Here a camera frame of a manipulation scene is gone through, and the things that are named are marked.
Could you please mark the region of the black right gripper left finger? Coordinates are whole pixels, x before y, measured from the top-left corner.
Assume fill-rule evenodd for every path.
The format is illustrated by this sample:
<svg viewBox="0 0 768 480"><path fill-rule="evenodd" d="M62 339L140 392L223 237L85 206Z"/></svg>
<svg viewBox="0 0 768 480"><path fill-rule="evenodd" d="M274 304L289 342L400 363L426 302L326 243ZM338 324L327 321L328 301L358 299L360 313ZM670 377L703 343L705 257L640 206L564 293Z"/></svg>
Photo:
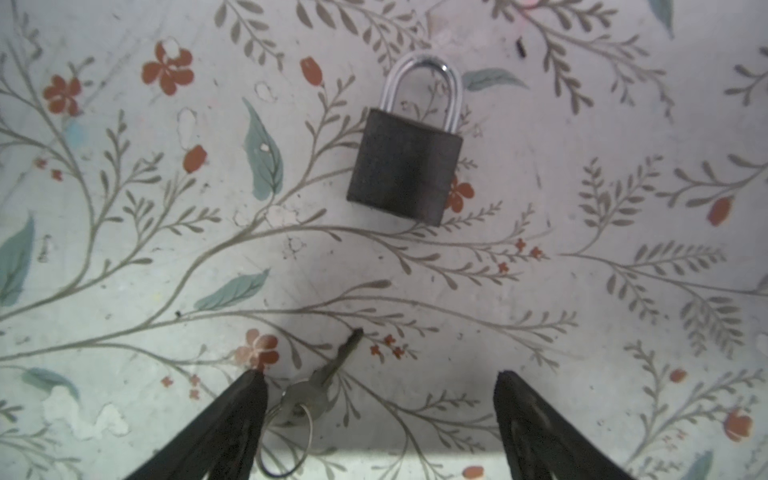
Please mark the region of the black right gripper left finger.
<svg viewBox="0 0 768 480"><path fill-rule="evenodd" d="M268 386L248 370L131 479L247 479L265 424Z"/></svg>

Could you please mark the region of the black padlock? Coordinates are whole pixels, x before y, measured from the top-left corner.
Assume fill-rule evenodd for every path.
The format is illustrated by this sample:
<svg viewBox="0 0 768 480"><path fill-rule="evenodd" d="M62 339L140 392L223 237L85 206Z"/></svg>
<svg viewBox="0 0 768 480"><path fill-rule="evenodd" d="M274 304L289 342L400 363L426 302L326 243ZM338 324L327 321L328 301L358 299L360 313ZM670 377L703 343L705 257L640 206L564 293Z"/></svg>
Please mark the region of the black padlock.
<svg viewBox="0 0 768 480"><path fill-rule="evenodd" d="M440 128L393 113L401 81L419 68L440 74L447 84ZM346 199L438 227L463 145L462 108L461 75L446 60L420 52L400 58L386 77L379 106L367 115Z"/></svg>

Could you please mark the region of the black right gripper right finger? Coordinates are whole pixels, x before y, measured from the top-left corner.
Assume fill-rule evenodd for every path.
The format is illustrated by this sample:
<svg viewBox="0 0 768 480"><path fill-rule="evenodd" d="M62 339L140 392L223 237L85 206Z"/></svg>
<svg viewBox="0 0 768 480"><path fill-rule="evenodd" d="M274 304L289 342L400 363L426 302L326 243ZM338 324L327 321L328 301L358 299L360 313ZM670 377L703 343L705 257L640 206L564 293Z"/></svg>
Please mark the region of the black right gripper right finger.
<svg viewBox="0 0 768 480"><path fill-rule="evenodd" d="M512 478L617 480L630 477L517 373L498 373L493 404Z"/></svg>

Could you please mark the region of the silver key with ring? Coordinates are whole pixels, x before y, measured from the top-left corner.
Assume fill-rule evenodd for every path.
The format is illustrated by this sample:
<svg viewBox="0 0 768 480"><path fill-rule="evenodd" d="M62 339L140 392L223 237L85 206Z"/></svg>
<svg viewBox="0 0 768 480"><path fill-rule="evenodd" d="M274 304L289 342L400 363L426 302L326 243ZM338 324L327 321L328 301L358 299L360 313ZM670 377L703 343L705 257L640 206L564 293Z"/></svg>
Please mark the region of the silver key with ring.
<svg viewBox="0 0 768 480"><path fill-rule="evenodd" d="M259 437L259 445L255 455L256 464L262 474L270 479L284 479L296 473L309 456L314 440L315 423L324 415L329 407L328 389L333 377L340 371L345 361L354 353L364 337L362 328L355 328L347 340L338 347L335 357L315 370L308 378L289 385L283 392L280 401L270 408L265 416L264 429ZM294 466L286 472L270 471L264 463L264 437L267 429L277 422L280 428L307 428L306 446Z"/></svg>

